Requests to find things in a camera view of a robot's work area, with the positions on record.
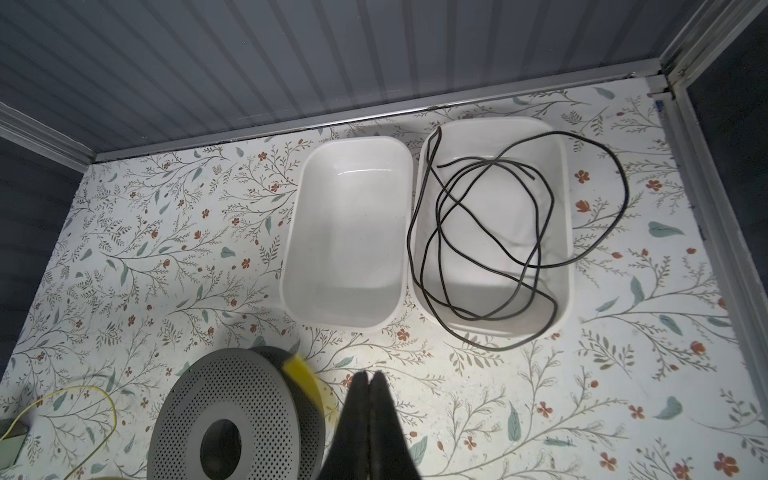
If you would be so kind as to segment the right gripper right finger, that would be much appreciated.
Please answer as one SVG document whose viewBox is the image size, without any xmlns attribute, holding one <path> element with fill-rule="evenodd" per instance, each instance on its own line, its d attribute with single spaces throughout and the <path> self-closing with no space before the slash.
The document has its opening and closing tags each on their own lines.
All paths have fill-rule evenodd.
<svg viewBox="0 0 768 480">
<path fill-rule="evenodd" d="M 369 470 L 371 479 L 420 479 L 401 428 L 386 376 L 369 383 Z"/>
</svg>

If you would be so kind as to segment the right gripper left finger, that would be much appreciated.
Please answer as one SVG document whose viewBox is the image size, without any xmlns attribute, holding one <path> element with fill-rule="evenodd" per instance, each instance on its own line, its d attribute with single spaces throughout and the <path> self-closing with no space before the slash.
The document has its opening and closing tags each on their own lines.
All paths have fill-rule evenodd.
<svg viewBox="0 0 768 480">
<path fill-rule="evenodd" d="M 367 479 L 369 386 L 364 371 L 352 377 L 333 441 L 318 479 Z"/>
</svg>

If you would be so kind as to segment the dark grey cable spool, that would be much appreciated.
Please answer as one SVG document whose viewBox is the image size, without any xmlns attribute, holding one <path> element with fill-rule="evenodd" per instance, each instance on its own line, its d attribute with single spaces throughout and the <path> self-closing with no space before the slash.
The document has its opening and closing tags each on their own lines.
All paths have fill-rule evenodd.
<svg viewBox="0 0 768 480">
<path fill-rule="evenodd" d="M 325 443 L 315 376 L 286 350 L 215 351 L 167 395 L 148 451 L 150 479 L 314 479 Z"/>
</svg>

